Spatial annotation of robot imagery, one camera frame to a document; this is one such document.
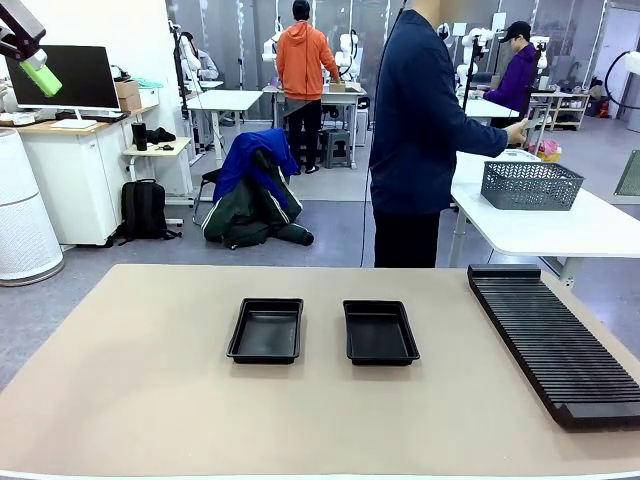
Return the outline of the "person's right hand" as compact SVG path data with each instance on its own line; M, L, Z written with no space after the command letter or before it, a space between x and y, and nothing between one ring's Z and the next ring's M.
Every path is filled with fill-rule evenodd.
M526 127L528 121L523 119L504 128L507 134L507 145L518 146L523 145L526 141Z

